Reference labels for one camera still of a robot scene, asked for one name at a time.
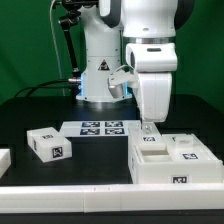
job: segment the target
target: green backdrop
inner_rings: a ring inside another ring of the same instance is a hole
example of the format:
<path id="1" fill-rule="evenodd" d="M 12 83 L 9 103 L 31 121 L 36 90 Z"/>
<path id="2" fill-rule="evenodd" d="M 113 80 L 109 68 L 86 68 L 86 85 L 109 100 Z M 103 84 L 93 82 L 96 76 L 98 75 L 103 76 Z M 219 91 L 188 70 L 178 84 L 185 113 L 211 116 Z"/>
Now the green backdrop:
<path id="1" fill-rule="evenodd" d="M 51 0 L 0 1 L 0 103 L 22 88 L 59 78 L 49 22 Z M 179 67 L 173 93 L 192 94 L 224 112 L 224 1 L 196 0 L 195 10 L 177 31 Z M 61 28 L 61 8 L 53 12 L 64 77 L 71 68 Z M 85 68 L 81 26 L 72 29 L 81 69 Z M 62 95 L 41 90 L 39 95 Z"/>

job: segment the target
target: white plastic part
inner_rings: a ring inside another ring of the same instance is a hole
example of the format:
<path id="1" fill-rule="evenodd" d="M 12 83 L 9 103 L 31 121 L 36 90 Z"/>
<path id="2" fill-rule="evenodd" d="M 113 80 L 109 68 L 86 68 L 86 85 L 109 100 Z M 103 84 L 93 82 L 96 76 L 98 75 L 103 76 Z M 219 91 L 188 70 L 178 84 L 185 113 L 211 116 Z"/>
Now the white plastic part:
<path id="1" fill-rule="evenodd" d="M 124 36 L 163 38 L 176 35 L 174 16 L 177 0 L 122 0 Z"/>
<path id="2" fill-rule="evenodd" d="M 27 131 L 27 141 L 44 163 L 72 157 L 71 142 L 54 128 Z"/>
<path id="3" fill-rule="evenodd" d="M 223 182 L 222 161 L 194 135 L 163 135 L 167 147 L 158 151 L 151 144 L 136 144 L 137 136 L 129 129 L 128 165 L 134 184 Z"/>
<path id="4" fill-rule="evenodd" d="M 78 100 L 117 102 L 131 95 L 114 99 L 108 89 L 108 77 L 121 65 L 120 31 L 110 29 L 99 16 L 99 9 L 81 8 L 85 31 L 87 67 L 82 74 L 82 90 Z"/>
<path id="5" fill-rule="evenodd" d="M 82 186 L 1 187 L 0 213 L 84 212 Z"/>
<path id="6" fill-rule="evenodd" d="M 224 209 L 223 198 L 223 183 L 1 187 L 0 213 Z"/>
<path id="7" fill-rule="evenodd" d="M 11 165 L 11 156 L 9 149 L 0 149 L 0 178 Z"/>
<path id="8" fill-rule="evenodd" d="M 170 73 L 138 74 L 139 88 L 134 95 L 145 121 L 165 121 L 170 103 L 172 75 Z"/>
<path id="9" fill-rule="evenodd" d="M 134 64 L 132 64 L 131 56 L 134 57 Z M 177 56 L 173 43 L 128 44 L 126 61 L 138 73 L 171 72 L 177 69 Z"/>
<path id="10" fill-rule="evenodd" d="M 99 1 L 100 16 L 108 16 L 110 14 L 111 0 Z"/>
<path id="11" fill-rule="evenodd" d="M 120 186 L 98 185 L 86 187 L 84 212 L 120 211 Z"/>
<path id="12" fill-rule="evenodd" d="M 141 127 L 141 122 L 129 122 L 129 136 L 132 137 L 133 145 L 141 147 L 142 151 L 147 151 L 150 147 L 151 150 L 164 151 L 166 149 L 165 142 L 160 135 L 154 123 L 145 123 Z"/>

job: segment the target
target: black cable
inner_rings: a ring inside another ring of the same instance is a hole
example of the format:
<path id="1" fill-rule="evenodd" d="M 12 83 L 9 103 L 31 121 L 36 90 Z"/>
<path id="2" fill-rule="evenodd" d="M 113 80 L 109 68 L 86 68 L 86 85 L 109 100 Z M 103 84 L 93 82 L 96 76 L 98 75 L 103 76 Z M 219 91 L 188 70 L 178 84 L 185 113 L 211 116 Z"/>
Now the black cable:
<path id="1" fill-rule="evenodd" d="M 26 94 L 26 97 L 29 97 L 30 95 L 32 95 L 37 89 L 39 89 L 40 86 L 48 86 L 48 85 L 52 85 L 52 84 L 66 83 L 66 82 L 68 82 L 67 79 L 59 79 L 59 80 L 41 83 L 38 86 L 31 88 L 31 90 Z"/>
<path id="2" fill-rule="evenodd" d="M 36 90 L 38 90 L 38 89 L 70 89 L 70 87 L 71 86 L 52 86 L 52 87 L 50 87 L 50 86 L 39 86 L 39 87 L 27 87 L 27 88 L 24 88 L 24 89 L 21 89 L 19 92 L 17 92 L 16 94 L 15 94 L 15 96 L 14 96 L 14 98 L 16 98 L 16 97 L 18 97 L 18 95 L 20 94 L 20 93 L 22 93 L 22 92 L 24 92 L 24 91 L 26 91 L 26 90 L 33 90 L 33 89 L 35 89 L 35 91 Z"/>

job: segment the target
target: black panel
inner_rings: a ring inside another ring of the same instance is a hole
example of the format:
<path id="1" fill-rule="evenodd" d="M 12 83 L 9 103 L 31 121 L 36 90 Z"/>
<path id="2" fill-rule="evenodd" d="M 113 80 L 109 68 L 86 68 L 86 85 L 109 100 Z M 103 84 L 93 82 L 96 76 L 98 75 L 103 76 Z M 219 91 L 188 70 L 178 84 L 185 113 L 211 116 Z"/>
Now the black panel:
<path id="1" fill-rule="evenodd" d="M 174 19 L 175 29 L 181 28 L 191 16 L 195 0 L 179 0 L 177 12 Z"/>
<path id="2" fill-rule="evenodd" d="M 119 25 L 121 18 L 121 0 L 110 1 L 110 14 L 101 17 L 101 19 L 110 27 L 114 28 Z"/>

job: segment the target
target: white cube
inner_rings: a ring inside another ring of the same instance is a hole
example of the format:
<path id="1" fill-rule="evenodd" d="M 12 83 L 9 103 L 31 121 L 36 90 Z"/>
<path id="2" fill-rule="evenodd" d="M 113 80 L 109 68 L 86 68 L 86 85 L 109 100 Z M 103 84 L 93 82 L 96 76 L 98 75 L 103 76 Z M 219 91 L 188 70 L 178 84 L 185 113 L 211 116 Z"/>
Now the white cube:
<path id="1" fill-rule="evenodd" d="M 44 163 L 72 157 L 71 142 L 52 127 L 27 131 L 27 140 Z"/>
<path id="2" fill-rule="evenodd" d="M 9 149 L 0 149 L 0 178 L 11 165 L 11 157 Z"/>

